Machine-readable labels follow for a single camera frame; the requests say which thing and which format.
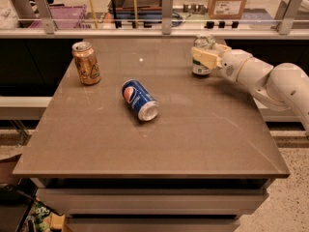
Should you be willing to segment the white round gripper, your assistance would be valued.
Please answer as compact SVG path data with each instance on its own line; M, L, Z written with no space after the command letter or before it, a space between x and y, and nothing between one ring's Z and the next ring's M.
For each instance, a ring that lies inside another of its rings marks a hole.
M253 57L246 51L241 49L231 50L228 45L221 43L215 43L213 49L193 46L191 48L192 58L210 70L220 68L222 64L221 74L230 81L237 80L241 66Z

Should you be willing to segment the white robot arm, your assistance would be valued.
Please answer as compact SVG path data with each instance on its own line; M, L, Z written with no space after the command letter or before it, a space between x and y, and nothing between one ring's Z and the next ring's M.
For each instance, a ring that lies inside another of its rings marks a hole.
M309 133L309 77L299 66L283 63L276 67L241 49L215 43L211 49L193 46L191 56L206 68L241 84L271 110L291 109Z

